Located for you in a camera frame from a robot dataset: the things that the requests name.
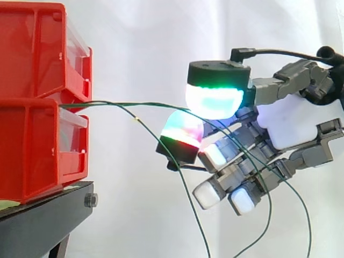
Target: white fingertip pad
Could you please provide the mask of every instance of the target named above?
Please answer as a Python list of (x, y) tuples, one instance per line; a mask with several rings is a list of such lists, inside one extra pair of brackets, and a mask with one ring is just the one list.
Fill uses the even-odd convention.
[(220, 168), (227, 163), (226, 158), (223, 156), (216, 144), (210, 144), (207, 146), (203, 152), (207, 154), (208, 158), (215, 168)]
[(196, 187), (193, 191), (193, 195), (204, 210), (213, 207), (221, 201), (214, 187), (208, 181)]
[(244, 188), (236, 189), (231, 195), (231, 200), (241, 215), (252, 211), (255, 207)]

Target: black cable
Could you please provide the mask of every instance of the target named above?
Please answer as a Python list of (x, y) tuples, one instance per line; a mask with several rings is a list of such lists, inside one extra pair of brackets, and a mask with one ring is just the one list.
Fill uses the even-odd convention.
[(205, 171), (205, 172), (208, 171), (208, 170), (206, 170), (206, 168), (198, 167), (198, 166), (192, 166), (192, 165), (180, 165), (180, 168), (197, 170), (197, 171)]
[(255, 49), (254, 53), (256, 55), (260, 55), (260, 54), (288, 55), (288, 56), (294, 56), (296, 58), (308, 59), (308, 60), (319, 61), (319, 62), (326, 62), (326, 58), (319, 58), (317, 56), (306, 55), (306, 54), (297, 53), (293, 51), (278, 50), (278, 49)]

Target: colorful light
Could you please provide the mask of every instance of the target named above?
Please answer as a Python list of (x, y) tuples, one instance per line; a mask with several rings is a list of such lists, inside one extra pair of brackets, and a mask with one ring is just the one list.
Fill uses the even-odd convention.
[(226, 158), (223, 156), (216, 144), (210, 144), (204, 148), (203, 152), (208, 156), (216, 169), (223, 167), (227, 163)]
[(161, 136), (199, 148), (203, 137), (203, 122), (193, 115), (177, 110), (168, 118)]
[(243, 99), (243, 91), (236, 88), (205, 88), (187, 84), (185, 100), (192, 113), (205, 119), (232, 117)]

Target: robotic hand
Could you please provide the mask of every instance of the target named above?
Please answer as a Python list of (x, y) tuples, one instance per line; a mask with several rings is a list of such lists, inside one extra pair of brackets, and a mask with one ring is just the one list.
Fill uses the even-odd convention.
[[(302, 59), (284, 66), (272, 78), (251, 80), (250, 68), (242, 62), (263, 53)], [(315, 61), (331, 68), (321, 68)], [(333, 160), (328, 142), (344, 136), (343, 83), (344, 57), (330, 47), (322, 47), (317, 57), (268, 49), (233, 49), (228, 61), (190, 63), (186, 100), (190, 110), (200, 117), (230, 117), (222, 120), (226, 126), (241, 123), (230, 135), (257, 159), (249, 160), (228, 137), (201, 151), (199, 145), (181, 144), (168, 134), (162, 134), (161, 140), (181, 164), (193, 163), (198, 153), (206, 170), (212, 173), (193, 191), (203, 209), (228, 196), (237, 215), (242, 215), (251, 211), (267, 190), (278, 187), (282, 179), (290, 179), (296, 170)], [(207, 123), (202, 129), (198, 131), (203, 138), (217, 132)], [(293, 152), (288, 159), (280, 158), (289, 150)], [(159, 145), (157, 152), (166, 155)]]

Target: red plastic bin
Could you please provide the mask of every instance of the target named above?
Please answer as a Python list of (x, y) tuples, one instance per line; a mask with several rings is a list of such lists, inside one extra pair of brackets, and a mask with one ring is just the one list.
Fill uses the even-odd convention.
[(88, 173), (88, 119), (53, 99), (0, 99), (0, 200), (27, 203)]
[(91, 100), (92, 51), (59, 3), (0, 2), (0, 98)]

